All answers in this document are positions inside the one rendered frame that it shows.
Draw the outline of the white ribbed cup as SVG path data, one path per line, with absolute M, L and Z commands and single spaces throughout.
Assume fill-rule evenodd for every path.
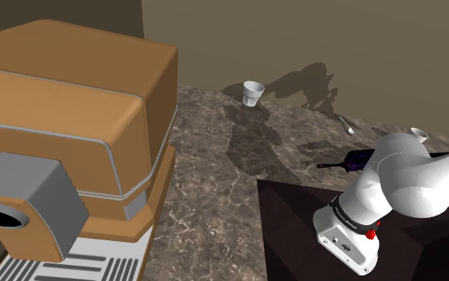
M 265 87 L 256 81 L 244 81 L 242 85 L 242 103 L 248 107 L 256 106 L 259 98 L 265 90 Z

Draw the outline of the dark robot stand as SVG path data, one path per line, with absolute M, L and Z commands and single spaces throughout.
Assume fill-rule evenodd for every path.
M 375 269 L 359 276 L 318 242 L 314 212 L 337 192 L 258 180 L 268 281 L 449 281 L 449 209 L 430 219 L 391 212 Z

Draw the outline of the silver spoon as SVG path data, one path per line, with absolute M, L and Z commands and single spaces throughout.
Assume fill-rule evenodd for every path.
M 339 117 L 340 121 L 343 123 L 347 133 L 349 135 L 355 136 L 356 132 L 354 131 L 354 129 L 349 125 L 349 123 L 343 118 L 343 117 Z

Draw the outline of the dark purple bottle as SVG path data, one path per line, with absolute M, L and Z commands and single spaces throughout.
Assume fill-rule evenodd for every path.
M 374 149 L 352 150 L 348 152 L 342 162 L 338 164 L 318 164 L 318 168 L 341 167 L 346 172 L 356 172 L 364 169 L 369 162 Z

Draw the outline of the brown espresso machine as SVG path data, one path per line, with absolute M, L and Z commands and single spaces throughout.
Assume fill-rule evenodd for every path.
M 175 167 L 172 45 L 0 31 L 0 281 L 142 281 Z

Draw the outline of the small white cup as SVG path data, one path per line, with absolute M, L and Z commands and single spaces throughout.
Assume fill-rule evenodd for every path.
M 420 143 L 423 143 L 429 138 L 429 135 L 421 129 L 411 127 L 408 130 L 408 134 L 416 138 Z

